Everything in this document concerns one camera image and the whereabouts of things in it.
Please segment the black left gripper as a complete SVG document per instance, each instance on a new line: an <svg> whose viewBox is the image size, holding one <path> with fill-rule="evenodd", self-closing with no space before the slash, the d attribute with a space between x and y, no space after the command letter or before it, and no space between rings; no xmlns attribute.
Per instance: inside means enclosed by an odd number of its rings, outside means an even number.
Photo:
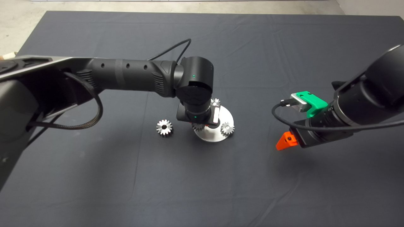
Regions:
<svg viewBox="0 0 404 227"><path fill-rule="evenodd" d="M205 128L211 128L211 125L218 125L220 106L211 105L206 111L193 113L188 111L184 105L179 104L176 113L176 119L182 122L190 122L198 125L205 125Z"/></svg>

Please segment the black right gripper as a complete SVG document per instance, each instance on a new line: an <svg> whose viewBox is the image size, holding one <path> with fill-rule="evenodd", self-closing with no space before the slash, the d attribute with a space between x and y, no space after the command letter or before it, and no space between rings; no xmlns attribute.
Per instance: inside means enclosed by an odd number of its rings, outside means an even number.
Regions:
<svg viewBox="0 0 404 227"><path fill-rule="evenodd" d="M326 123L326 122L294 122L296 125L312 127L340 127L346 126L344 123ZM300 128L290 127L290 131L284 132L276 144L278 151L285 150L300 145L302 148L318 146L332 141L342 140L351 137L354 133L351 131L333 131L319 132L307 131Z"/></svg>

